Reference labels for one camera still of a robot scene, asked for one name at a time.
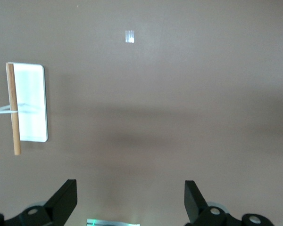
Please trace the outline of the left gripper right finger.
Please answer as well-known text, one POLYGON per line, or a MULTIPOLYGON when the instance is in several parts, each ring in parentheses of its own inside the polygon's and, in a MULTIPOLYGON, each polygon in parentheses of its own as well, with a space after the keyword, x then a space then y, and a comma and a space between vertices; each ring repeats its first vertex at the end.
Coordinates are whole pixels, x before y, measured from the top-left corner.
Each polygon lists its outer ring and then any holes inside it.
POLYGON ((247 213, 240 220, 217 206, 209 206, 195 181, 184 184, 184 206, 189 218, 188 226, 273 226, 266 217, 247 213))

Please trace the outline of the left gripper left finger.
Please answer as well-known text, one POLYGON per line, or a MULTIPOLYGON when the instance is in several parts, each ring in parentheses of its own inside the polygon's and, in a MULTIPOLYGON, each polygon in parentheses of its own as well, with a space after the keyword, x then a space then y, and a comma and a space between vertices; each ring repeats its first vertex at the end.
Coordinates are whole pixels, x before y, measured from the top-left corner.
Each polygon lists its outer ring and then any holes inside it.
POLYGON ((63 226, 77 205, 77 182, 68 179, 44 205, 29 207, 13 218, 0 213, 0 226, 63 226))

